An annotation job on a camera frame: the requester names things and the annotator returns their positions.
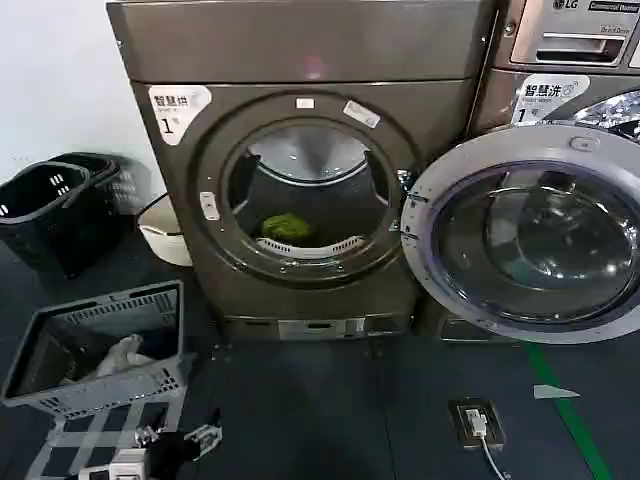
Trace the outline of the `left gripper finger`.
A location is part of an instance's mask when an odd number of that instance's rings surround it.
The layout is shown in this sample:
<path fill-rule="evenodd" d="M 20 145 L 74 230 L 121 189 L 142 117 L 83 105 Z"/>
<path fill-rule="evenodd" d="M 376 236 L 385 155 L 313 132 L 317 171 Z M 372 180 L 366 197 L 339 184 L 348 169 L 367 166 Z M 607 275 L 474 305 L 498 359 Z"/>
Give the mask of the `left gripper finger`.
<path fill-rule="evenodd" d="M 134 430 L 135 446 L 148 446 L 158 438 L 165 425 L 167 410 L 167 403 L 150 403 L 144 406 Z"/>
<path fill-rule="evenodd" d="M 187 433 L 184 440 L 194 456 L 205 456 L 213 451 L 223 439 L 221 410 L 216 407 L 207 421 L 195 430 Z"/>

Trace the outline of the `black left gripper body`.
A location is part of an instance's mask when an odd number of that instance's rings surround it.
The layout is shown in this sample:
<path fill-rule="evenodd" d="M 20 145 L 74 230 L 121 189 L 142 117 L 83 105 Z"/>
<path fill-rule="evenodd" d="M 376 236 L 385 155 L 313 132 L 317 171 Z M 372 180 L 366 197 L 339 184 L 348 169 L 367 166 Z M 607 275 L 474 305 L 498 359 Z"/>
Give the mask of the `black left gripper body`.
<path fill-rule="evenodd" d="M 181 432 L 160 433 L 148 448 L 151 479 L 175 479 L 184 463 L 197 458 L 197 443 Z"/>

